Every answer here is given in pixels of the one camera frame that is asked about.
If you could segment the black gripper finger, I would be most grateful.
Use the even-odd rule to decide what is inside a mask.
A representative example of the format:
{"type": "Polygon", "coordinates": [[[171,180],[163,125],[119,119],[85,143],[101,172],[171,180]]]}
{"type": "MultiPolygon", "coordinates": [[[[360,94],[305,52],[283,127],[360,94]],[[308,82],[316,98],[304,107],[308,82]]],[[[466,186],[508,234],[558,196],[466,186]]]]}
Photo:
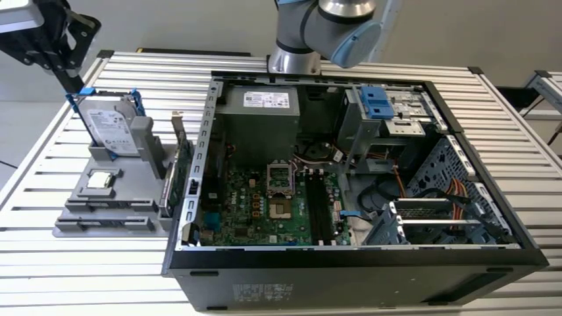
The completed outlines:
{"type": "Polygon", "coordinates": [[[79,14],[71,9],[65,9],[65,16],[61,37],[64,45],[60,49],[63,60],[60,83],[68,93],[77,93],[84,85],[79,71],[101,23],[92,16],[79,14]]]}
{"type": "Polygon", "coordinates": [[[26,66],[37,65],[55,76],[65,93],[79,92],[79,58],[64,48],[63,52],[25,51],[18,43],[1,42],[1,52],[26,66]]]}

